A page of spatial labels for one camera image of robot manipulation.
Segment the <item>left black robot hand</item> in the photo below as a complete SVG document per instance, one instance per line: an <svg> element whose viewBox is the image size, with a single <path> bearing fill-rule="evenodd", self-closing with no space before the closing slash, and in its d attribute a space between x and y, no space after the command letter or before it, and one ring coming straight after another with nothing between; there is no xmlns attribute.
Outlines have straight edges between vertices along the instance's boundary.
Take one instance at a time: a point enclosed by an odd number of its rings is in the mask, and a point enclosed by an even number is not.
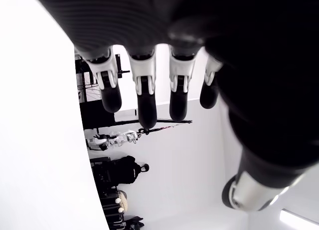
<svg viewBox="0 0 319 230"><path fill-rule="evenodd" d="M261 211L319 162L319 0L38 0L86 61L106 111L122 105L112 47L129 56L139 121L151 128L158 44L169 46L170 116L182 121L200 48L200 104L220 96L243 146L223 203Z"/></svg>

